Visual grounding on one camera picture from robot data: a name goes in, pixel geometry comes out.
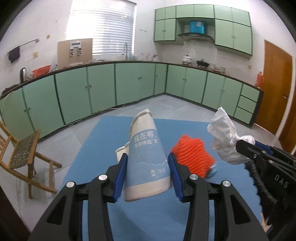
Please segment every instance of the metal screw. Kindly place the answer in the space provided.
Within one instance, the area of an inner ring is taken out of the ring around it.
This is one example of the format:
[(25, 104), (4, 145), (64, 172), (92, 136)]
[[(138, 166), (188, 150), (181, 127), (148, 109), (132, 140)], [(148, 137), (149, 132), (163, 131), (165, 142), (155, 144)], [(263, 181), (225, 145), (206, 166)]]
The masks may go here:
[(189, 177), (190, 177), (191, 180), (197, 180), (198, 179), (198, 175), (196, 175), (196, 174), (191, 174)]
[(229, 187), (231, 185), (230, 181), (223, 181), (223, 186)]
[(75, 183), (74, 182), (67, 182), (66, 187), (67, 188), (72, 188), (74, 187)]
[(106, 174), (99, 175), (99, 179), (101, 181), (105, 181), (107, 178), (108, 178), (108, 176)]

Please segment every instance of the blue and white paper cup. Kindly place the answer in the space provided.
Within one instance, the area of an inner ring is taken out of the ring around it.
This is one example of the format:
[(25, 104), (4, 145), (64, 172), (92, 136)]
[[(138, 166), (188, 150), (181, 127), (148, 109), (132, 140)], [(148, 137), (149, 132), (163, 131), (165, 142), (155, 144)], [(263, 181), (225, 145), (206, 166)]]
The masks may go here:
[(123, 153), (128, 154), (125, 201), (135, 201), (169, 190), (172, 181), (168, 161), (148, 109), (135, 116), (129, 138), (124, 147), (116, 150), (118, 161)]

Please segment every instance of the gray tile floor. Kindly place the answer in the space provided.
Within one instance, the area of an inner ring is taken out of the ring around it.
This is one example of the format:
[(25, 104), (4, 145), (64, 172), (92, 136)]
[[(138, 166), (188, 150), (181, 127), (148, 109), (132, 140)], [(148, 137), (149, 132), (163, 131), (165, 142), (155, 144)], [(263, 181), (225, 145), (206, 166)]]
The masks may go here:
[[(37, 151), (63, 165), (62, 169), (55, 170), (55, 187), (60, 187), (79, 149), (102, 116), (115, 115), (134, 117), (138, 112), (146, 108), (150, 109), (154, 118), (163, 119), (210, 122), (215, 114), (213, 111), (186, 101), (167, 95), (160, 95), (121, 109), (94, 116), (83, 122), (72, 125), (41, 141), (37, 146)], [(273, 134), (257, 125), (254, 125), (253, 128), (250, 129), (237, 122), (234, 122), (234, 124), (239, 136), (252, 135), (257, 141), (281, 147), (278, 139)], [(41, 160), (35, 160), (35, 168), (37, 170), (35, 179), (43, 183), (48, 182), (47, 163)], [(33, 187), (33, 199), (29, 199), (27, 184), (21, 180), (17, 180), (16, 185), (21, 218), (27, 227), (32, 230), (55, 195)]]

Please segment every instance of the dark towel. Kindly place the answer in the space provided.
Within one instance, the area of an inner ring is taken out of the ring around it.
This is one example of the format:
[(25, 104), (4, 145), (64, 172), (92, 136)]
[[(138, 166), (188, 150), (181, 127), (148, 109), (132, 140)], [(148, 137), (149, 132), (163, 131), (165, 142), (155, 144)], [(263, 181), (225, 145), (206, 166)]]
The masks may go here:
[(16, 61), (19, 57), (20, 57), (20, 47), (19, 46), (17, 46), (13, 50), (9, 51), (8, 59), (10, 60), (11, 63)]

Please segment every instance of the window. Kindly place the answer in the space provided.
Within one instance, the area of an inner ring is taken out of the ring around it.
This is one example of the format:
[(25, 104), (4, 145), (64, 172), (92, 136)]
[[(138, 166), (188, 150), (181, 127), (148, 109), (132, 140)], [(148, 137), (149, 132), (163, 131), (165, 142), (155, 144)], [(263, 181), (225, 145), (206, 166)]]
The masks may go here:
[(93, 39), (93, 55), (133, 53), (136, 4), (124, 0), (73, 0), (66, 40)]

